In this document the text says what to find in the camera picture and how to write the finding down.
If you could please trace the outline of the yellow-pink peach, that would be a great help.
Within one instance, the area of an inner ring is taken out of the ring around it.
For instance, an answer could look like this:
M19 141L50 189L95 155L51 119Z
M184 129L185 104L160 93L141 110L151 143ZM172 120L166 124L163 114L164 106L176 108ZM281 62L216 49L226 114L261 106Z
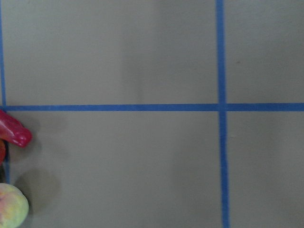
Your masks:
M0 184L0 227L18 228L29 212L29 202L15 186Z

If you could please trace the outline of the red chili pepper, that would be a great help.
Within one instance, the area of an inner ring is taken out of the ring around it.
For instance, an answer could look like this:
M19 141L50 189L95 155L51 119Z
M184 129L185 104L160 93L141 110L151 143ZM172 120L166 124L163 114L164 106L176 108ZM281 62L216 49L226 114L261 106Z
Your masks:
M0 111L0 138L21 148L26 147L32 139L31 132L17 119Z

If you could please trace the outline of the red-orange pomegranate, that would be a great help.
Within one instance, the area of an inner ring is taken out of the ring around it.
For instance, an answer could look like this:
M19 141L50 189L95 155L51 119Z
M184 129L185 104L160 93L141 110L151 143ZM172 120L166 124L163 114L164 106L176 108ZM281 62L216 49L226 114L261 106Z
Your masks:
M6 157L6 145L3 140L0 140L0 165L2 165L3 161Z

